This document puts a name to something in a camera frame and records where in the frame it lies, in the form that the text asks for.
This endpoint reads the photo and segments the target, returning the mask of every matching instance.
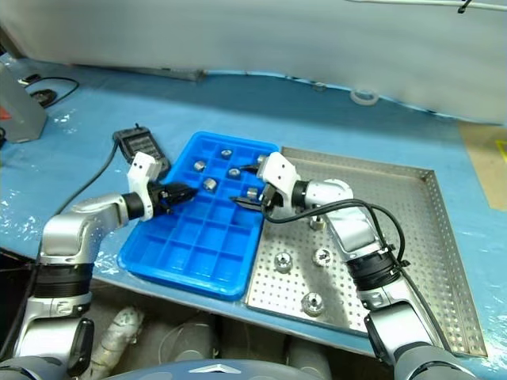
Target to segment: black remote control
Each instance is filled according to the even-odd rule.
[[[161,151],[148,128],[140,127],[136,123],[135,128],[114,132],[112,139],[118,142],[121,153],[123,153],[129,164],[134,161],[137,152],[143,152],[162,163],[162,170],[158,175],[159,179],[163,178],[171,169],[169,160]]]

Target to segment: black cord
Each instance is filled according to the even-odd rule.
[[[91,177],[83,186],[81,186],[78,190],[72,193],[71,196],[69,196],[65,202],[62,203],[60,207],[55,211],[55,213],[51,216],[55,216],[60,214],[63,210],[65,210],[65,207],[69,205],[70,202],[72,202],[76,196],[81,194],[83,191],[85,191],[111,164],[112,159],[114,158],[114,154],[116,153],[118,149],[118,142],[115,141],[114,145],[112,146],[111,153],[109,153],[109,156],[105,160],[104,165]],[[37,256],[35,259],[34,269],[32,270],[32,273],[30,275],[29,281],[27,282],[27,286],[25,288],[25,293],[23,294],[23,298],[21,299],[21,303],[19,305],[19,308],[16,312],[16,317],[13,320],[13,324],[10,326],[9,332],[7,334],[6,339],[3,342],[2,349],[0,350],[0,360],[4,358],[6,351],[8,347],[10,347],[11,342],[13,340],[14,334],[19,329],[20,323],[23,321],[23,314],[25,312],[25,306],[26,302],[28,301],[30,295],[33,292],[33,288],[35,286],[36,278],[37,278],[37,268],[40,263],[40,250],[42,248],[42,241],[39,243],[39,248],[37,250]]]
[[[345,200],[338,200],[337,202],[327,203],[321,207],[312,208],[310,210],[303,211],[297,215],[290,216],[287,218],[273,218],[267,212],[266,207],[264,205],[261,206],[261,212],[268,222],[281,224],[281,223],[287,223],[287,222],[294,222],[295,220],[308,218],[311,216],[323,215],[323,214],[326,214],[331,211],[341,210],[341,209],[350,208],[350,207],[364,207],[368,210],[368,212],[370,213],[370,216],[372,217],[373,224],[377,230],[377,234],[379,235],[379,240],[382,243],[383,247],[387,247],[387,243],[385,241],[385,238],[383,237],[382,229],[380,228],[379,220],[377,219],[377,216],[376,216],[374,210],[378,210],[378,211],[382,212],[393,222],[396,230],[398,231],[398,237],[399,237],[398,257],[395,257],[395,255],[393,255],[393,253],[391,251],[389,251],[389,253],[392,256],[392,259],[393,259],[395,265],[398,267],[398,270],[406,278],[407,283],[414,290],[414,293],[416,294],[417,298],[419,298],[419,301],[421,302],[422,307],[424,308],[425,312],[428,314],[429,320],[432,322],[433,326],[435,327],[436,334],[438,335],[440,341],[442,342],[444,349],[446,351],[452,353],[451,347],[449,346],[449,342],[445,338],[444,331],[442,330],[442,328],[440,327],[440,324],[436,320],[435,314],[433,314],[433,311],[431,311],[429,304],[426,302],[421,291],[419,291],[419,288],[417,287],[415,282],[412,280],[412,278],[406,272],[405,268],[402,266],[403,253],[405,252],[405,234],[403,233],[403,229],[402,229],[402,226],[400,225],[399,221],[388,209],[386,209],[382,206],[376,205],[376,204],[364,202],[363,200],[360,200],[360,199],[345,199]]]
[[[52,105],[55,105],[59,101],[62,101],[63,99],[65,99],[66,97],[68,97],[69,95],[71,95],[79,87],[79,82],[76,81],[75,79],[72,79],[72,78],[66,78],[66,77],[43,77],[43,78],[36,79],[35,81],[30,82],[28,85],[25,86],[25,88],[27,89],[31,85],[35,85],[36,83],[39,83],[39,82],[42,82],[42,81],[45,81],[45,80],[48,80],[48,79],[57,79],[57,80],[60,80],[60,81],[73,82],[74,83],[74,87],[71,90],[69,90],[67,93],[65,93],[64,95],[62,95],[61,97],[57,97],[56,99],[54,99],[54,101],[46,104],[44,106],[44,108],[51,107]]]

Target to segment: robotic arm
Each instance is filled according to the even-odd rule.
[[[257,176],[267,184],[260,201],[270,222],[298,219],[296,209],[326,208],[322,218],[335,238],[341,260],[347,264],[359,299],[369,310],[364,323],[372,347],[378,358],[395,365],[397,380],[475,378],[450,352],[439,348],[443,342],[430,311],[421,304],[408,275],[393,256],[392,246],[379,233],[378,222],[372,221],[376,219],[374,213],[368,215],[360,208],[367,206],[371,211],[368,203],[355,201],[352,189],[341,180],[301,180],[280,153],[266,158]],[[329,207],[330,203],[341,206]],[[279,215],[292,217],[274,219],[270,215],[275,209]]]
[[[11,359],[19,363],[16,358],[23,357],[23,371],[32,371],[34,378],[64,378],[88,367],[93,322],[82,315],[90,307],[93,262],[102,239],[129,220],[151,219],[196,194],[184,184],[152,182],[160,169],[158,161],[139,152],[128,172],[128,194],[88,199],[46,224],[35,287]],[[27,356],[38,358],[27,361]],[[46,371],[51,375],[44,377]]]

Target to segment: blue plastic tray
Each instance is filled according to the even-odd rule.
[[[222,150],[232,150],[222,158]],[[277,151],[273,144],[197,132],[169,175],[168,182],[185,182],[199,189],[196,197],[173,208],[174,213],[140,222],[120,250],[119,266],[149,280],[183,287],[225,299],[245,293],[257,250],[262,216],[233,203],[230,196],[246,196],[247,188],[258,193],[264,187],[253,174],[227,177],[230,168],[257,162],[259,154]],[[199,173],[193,165],[206,162]],[[218,182],[214,193],[203,181]]]

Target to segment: perforated metal tray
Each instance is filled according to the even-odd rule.
[[[283,148],[282,153],[303,179],[338,178],[347,182],[354,196],[391,210],[406,235],[407,268],[431,305],[456,353],[486,356],[477,312],[463,270],[444,201],[432,170],[388,165],[304,150]],[[388,241],[397,243],[394,227],[379,215]],[[326,247],[333,253],[327,268],[312,263],[312,253]],[[293,268],[288,274],[274,269],[279,252],[290,253]],[[302,297],[318,292],[326,309],[309,317],[301,307]],[[367,310],[356,296],[353,281],[327,230],[315,232],[307,220],[286,225],[264,223],[253,266],[248,306],[302,318],[312,323],[365,333]]]

